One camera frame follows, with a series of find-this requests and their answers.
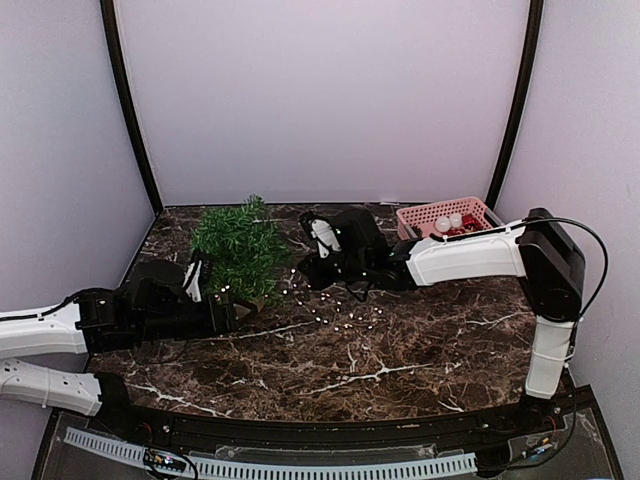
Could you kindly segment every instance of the robotic arm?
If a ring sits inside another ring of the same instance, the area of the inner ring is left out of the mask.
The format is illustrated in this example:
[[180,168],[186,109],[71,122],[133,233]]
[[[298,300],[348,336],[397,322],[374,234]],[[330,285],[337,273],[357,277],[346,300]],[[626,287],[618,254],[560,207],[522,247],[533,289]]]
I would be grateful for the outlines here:
[[348,210],[332,219],[307,212],[300,222],[318,252],[302,261],[299,270],[315,289],[343,281],[347,288],[365,282],[367,290],[398,291],[447,280],[517,277],[537,316],[525,396],[548,400],[571,356],[585,269],[580,249],[551,219],[539,208],[526,221],[492,230],[391,247],[366,210]]
[[230,292],[203,294],[211,259],[195,252],[186,272],[171,262],[142,263],[117,290],[88,289],[61,304],[0,315],[0,394],[80,412],[125,412],[129,397],[117,375],[72,374],[11,357],[100,353],[148,340],[207,338],[236,329],[235,305],[255,306]]
[[[537,316],[523,400],[540,410],[540,404],[548,408],[571,356],[585,268],[582,252],[553,220],[548,211],[535,209],[525,221],[492,230],[389,246],[366,210],[331,219],[308,212],[300,222],[318,250],[299,270],[317,290],[338,281],[349,290],[360,282],[367,289],[413,290],[446,280],[517,277]],[[207,338],[234,330],[236,304],[250,314],[257,308],[228,291],[203,294],[210,270],[211,259],[198,252],[186,275],[157,260],[139,265],[117,290],[83,290],[55,307],[0,316],[0,394],[90,416],[126,412],[128,394],[117,375],[69,374],[11,357],[100,353],[147,340]]]

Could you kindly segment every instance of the artificial plant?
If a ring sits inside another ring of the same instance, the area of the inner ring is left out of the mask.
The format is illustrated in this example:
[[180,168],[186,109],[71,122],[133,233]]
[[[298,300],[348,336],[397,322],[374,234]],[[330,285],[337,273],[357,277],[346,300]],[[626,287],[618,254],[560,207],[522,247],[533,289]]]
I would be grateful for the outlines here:
[[207,210],[191,246],[214,259],[208,293],[229,285],[236,297],[273,301],[277,268],[285,265],[289,251],[262,198],[252,195],[240,206]]

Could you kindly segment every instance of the pink plastic basket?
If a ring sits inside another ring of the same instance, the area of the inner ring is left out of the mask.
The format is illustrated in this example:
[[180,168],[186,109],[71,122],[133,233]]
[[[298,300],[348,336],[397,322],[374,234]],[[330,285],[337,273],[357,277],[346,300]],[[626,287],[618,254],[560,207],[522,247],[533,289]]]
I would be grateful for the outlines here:
[[398,236],[403,240],[418,238],[413,227],[418,227],[422,233],[422,238],[426,238],[432,233],[442,236],[436,230],[435,221],[438,217],[449,216],[452,213],[461,215],[473,215],[473,218],[479,222],[484,230],[493,228],[491,223],[484,217],[487,206],[476,197],[458,198],[457,200],[449,200],[448,202],[430,203],[428,205],[419,205],[417,207],[408,207],[398,210]]

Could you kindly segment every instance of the white wall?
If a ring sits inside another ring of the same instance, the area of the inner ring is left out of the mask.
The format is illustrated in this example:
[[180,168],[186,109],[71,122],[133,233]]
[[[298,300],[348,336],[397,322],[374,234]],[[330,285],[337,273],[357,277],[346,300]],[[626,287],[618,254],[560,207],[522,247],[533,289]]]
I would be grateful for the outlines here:
[[[114,287],[152,221],[99,2],[0,0],[0,312]],[[39,363],[82,368],[71,355]],[[49,415],[0,401],[0,477],[31,478]]]
[[[610,277],[580,329],[573,372],[593,385],[627,478],[640,478],[639,25],[638,2],[546,2],[497,210],[512,219],[546,206],[592,226],[609,247]],[[600,254],[593,243],[585,250],[592,288]]]
[[117,4],[166,204],[486,194],[528,1]]

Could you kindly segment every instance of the marble surface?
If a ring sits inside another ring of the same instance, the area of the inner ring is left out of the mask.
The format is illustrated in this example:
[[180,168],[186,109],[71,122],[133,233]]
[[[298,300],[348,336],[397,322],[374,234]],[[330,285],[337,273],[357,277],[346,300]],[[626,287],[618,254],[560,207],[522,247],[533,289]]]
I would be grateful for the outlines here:
[[[395,243],[395,207],[366,207]],[[280,291],[287,290],[280,305],[228,336],[95,355],[89,371],[121,374],[138,405],[252,420],[387,420],[516,402],[535,318],[515,279],[373,291],[359,303],[340,286],[313,292],[291,273],[312,251],[297,223],[300,213],[330,216],[344,208],[270,207],[292,252],[279,275]],[[186,265],[204,211],[165,210],[137,261]]]

